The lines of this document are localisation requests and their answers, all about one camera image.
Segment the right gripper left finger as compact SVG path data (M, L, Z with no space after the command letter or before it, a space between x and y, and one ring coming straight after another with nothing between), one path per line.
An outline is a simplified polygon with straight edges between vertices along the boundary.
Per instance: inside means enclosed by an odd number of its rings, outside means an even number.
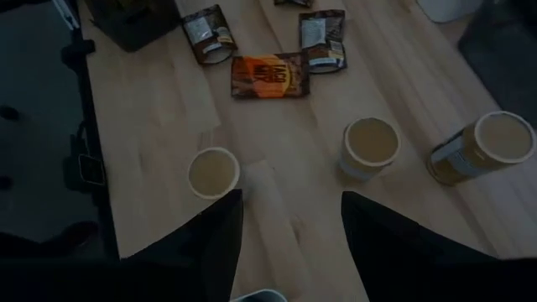
M228 301L242 245L242 190L123 260L3 258L3 301Z

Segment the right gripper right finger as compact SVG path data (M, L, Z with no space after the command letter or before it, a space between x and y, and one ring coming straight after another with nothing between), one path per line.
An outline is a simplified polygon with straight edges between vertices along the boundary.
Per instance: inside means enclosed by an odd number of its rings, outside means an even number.
M341 218L371 301L536 299L535 258L494 258L353 191Z

